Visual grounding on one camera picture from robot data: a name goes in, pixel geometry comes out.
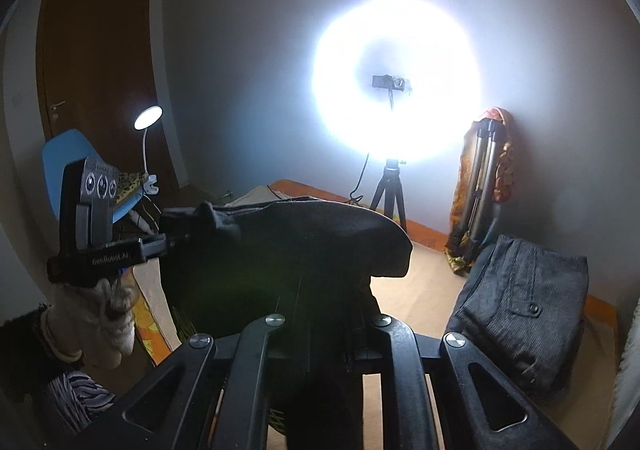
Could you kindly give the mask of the left hand in grey glove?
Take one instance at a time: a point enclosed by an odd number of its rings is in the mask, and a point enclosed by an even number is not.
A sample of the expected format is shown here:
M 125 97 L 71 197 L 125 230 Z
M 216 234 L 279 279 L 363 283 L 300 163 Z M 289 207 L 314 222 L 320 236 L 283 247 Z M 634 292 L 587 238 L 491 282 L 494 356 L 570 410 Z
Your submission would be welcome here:
M 132 274 L 99 280 L 92 288 L 57 284 L 53 291 L 42 329 L 55 355 L 113 370 L 132 353 L 134 305 L 140 297 Z

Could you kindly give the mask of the left forearm with bracelets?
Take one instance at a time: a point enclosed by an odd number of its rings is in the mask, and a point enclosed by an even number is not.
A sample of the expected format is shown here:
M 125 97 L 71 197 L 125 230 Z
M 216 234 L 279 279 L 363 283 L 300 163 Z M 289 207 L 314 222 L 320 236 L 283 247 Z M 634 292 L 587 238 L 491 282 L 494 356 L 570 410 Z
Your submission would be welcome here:
M 64 348 L 53 335 L 48 325 L 50 309 L 41 304 L 1 326 L 1 390 L 16 404 L 81 367 L 82 350 Z

